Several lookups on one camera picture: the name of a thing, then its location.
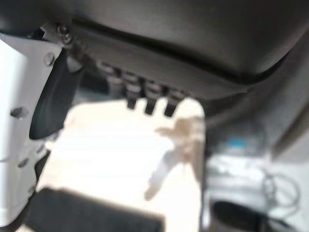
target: black plastic part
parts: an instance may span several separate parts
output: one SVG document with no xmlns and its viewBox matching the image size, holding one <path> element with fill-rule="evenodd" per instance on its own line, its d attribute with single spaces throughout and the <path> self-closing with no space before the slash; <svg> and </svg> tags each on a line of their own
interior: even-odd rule
<svg viewBox="0 0 309 232">
<path fill-rule="evenodd" d="M 87 19 L 248 77 L 272 67 L 295 45 L 308 30 L 308 10 L 308 0 L 2 0 L 0 31 Z"/>
<path fill-rule="evenodd" d="M 42 189 L 25 225 L 36 232 L 163 232 L 164 219 L 65 191 Z"/>
<path fill-rule="evenodd" d="M 253 85 L 235 83 L 235 79 L 229 80 L 231 76 L 209 71 L 205 66 L 198 67 L 154 48 L 138 46 L 84 24 L 73 25 L 72 32 L 76 34 L 77 40 L 87 44 L 83 52 L 92 59 L 160 85 L 184 90 L 194 97 L 219 99 L 239 92 L 245 93 Z"/>
<path fill-rule="evenodd" d="M 115 84 L 108 81 L 109 96 L 114 99 L 121 99 L 124 96 L 123 84 Z"/>
<path fill-rule="evenodd" d="M 28 37 L 32 40 L 43 40 L 45 32 L 42 29 L 37 29 L 32 32 Z"/>
<path fill-rule="evenodd" d="M 41 176 L 42 171 L 43 171 L 43 168 L 44 168 L 44 166 L 45 166 L 45 164 L 46 164 L 46 162 L 47 162 L 47 160 L 48 160 L 48 158 L 49 158 L 49 155 L 50 155 L 50 151 L 47 151 L 47 152 L 46 152 L 46 155 L 45 155 L 42 159 L 40 159 L 40 160 L 37 162 L 37 164 L 34 166 L 35 175 L 36 175 L 36 177 L 37 177 L 37 182 L 38 182 L 39 179 L 40 179 L 40 176 Z"/>
<path fill-rule="evenodd" d="M 221 223 L 242 231 L 259 232 L 264 218 L 247 207 L 230 202 L 217 202 L 212 210 Z"/>
<path fill-rule="evenodd" d="M 62 50 L 45 84 L 35 109 L 30 139 L 45 138 L 61 128 L 83 76 L 83 70 L 70 73 L 67 66 L 66 51 Z"/>
<path fill-rule="evenodd" d="M 146 109 L 145 109 L 145 114 L 152 115 L 155 109 L 155 104 L 156 104 L 156 100 L 148 99 Z"/>
<path fill-rule="evenodd" d="M 167 117 L 172 117 L 176 110 L 176 107 L 177 107 L 176 105 L 172 105 L 168 103 L 168 105 L 166 106 L 164 115 Z"/>
<path fill-rule="evenodd" d="M 134 110 L 135 109 L 135 105 L 136 105 L 136 99 L 134 98 L 129 98 L 127 100 L 127 107 L 131 110 Z"/>
</svg>

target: black mat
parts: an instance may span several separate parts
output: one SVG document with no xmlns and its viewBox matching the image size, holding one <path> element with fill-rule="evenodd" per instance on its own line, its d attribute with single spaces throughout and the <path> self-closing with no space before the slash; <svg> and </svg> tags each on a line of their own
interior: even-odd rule
<svg viewBox="0 0 309 232">
<path fill-rule="evenodd" d="M 36 232 L 163 231 L 161 218 L 47 188 L 34 196 L 24 223 Z"/>
</svg>

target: wire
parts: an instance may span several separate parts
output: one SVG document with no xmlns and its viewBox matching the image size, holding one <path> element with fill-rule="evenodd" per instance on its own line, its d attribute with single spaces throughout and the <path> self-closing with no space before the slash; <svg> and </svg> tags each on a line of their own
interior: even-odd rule
<svg viewBox="0 0 309 232">
<path fill-rule="evenodd" d="M 290 177 L 285 176 L 283 174 L 269 174 L 266 170 L 263 170 L 265 173 L 265 178 L 262 181 L 262 190 L 264 194 L 268 197 L 269 200 L 275 200 L 277 207 L 280 208 L 292 208 L 293 210 L 286 215 L 282 217 L 282 219 L 287 219 L 291 216 L 293 216 L 295 213 L 297 213 L 300 210 L 299 202 L 301 199 L 301 191 L 299 188 L 299 185 Z M 276 180 L 283 180 L 286 182 L 289 182 L 294 190 L 295 190 L 295 196 L 291 196 L 287 191 L 284 189 L 279 189 L 278 184 L 276 184 Z M 289 203 L 282 203 L 278 201 L 277 194 L 278 192 L 283 193 L 286 197 L 289 197 L 291 201 Z"/>
</svg>

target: bolt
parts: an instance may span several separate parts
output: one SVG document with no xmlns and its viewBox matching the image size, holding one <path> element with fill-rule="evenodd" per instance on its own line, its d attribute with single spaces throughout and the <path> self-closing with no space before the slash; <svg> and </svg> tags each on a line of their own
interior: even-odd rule
<svg viewBox="0 0 309 232">
<path fill-rule="evenodd" d="M 57 32 L 59 35 L 67 34 L 68 33 L 68 28 L 65 25 L 59 25 L 57 27 Z"/>
<path fill-rule="evenodd" d="M 68 33 L 62 35 L 61 38 L 62 38 L 62 42 L 64 44 L 70 44 L 73 41 L 73 37 L 70 34 L 68 34 Z"/>
<path fill-rule="evenodd" d="M 54 61 L 55 61 L 55 55 L 52 52 L 47 53 L 46 56 L 44 57 L 44 63 L 46 66 L 53 65 Z"/>
</svg>

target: beige surface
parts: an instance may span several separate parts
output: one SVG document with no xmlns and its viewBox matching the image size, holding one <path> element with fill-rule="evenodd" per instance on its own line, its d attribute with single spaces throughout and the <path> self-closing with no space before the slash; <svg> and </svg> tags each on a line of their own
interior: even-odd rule
<svg viewBox="0 0 309 232">
<path fill-rule="evenodd" d="M 167 232 L 197 232 L 204 113 L 188 99 L 168 119 L 165 106 L 153 116 L 144 100 L 134 111 L 125 101 L 73 108 L 37 190 L 69 189 L 163 216 Z"/>
</svg>

